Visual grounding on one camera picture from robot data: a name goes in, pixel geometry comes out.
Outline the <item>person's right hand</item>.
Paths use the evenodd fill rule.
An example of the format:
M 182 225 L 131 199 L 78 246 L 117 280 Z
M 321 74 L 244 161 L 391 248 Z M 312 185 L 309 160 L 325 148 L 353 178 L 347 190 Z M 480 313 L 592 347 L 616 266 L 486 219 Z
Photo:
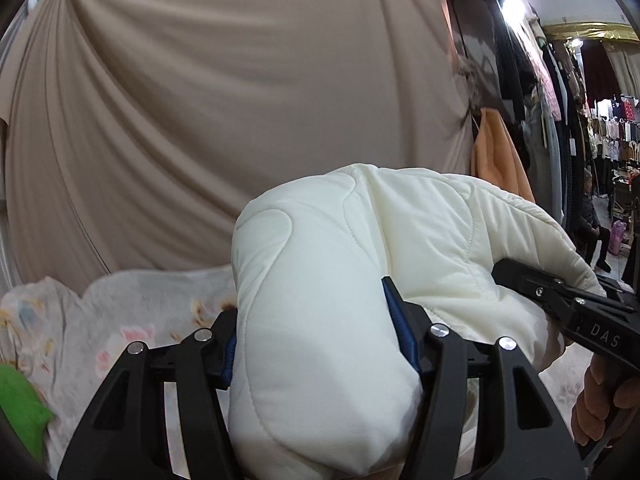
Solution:
M 615 385 L 620 376 L 620 367 L 608 359 L 592 357 L 584 376 L 584 388 L 572 409 L 570 429 L 574 440 L 581 446 L 590 441 L 599 441 L 605 433 L 606 419 L 612 408 L 628 410 L 627 416 L 612 435 L 610 443 L 614 444 L 626 434 L 629 426 L 639 411 L 639 376 L 629 376 L 614 393 L 611 385 Z

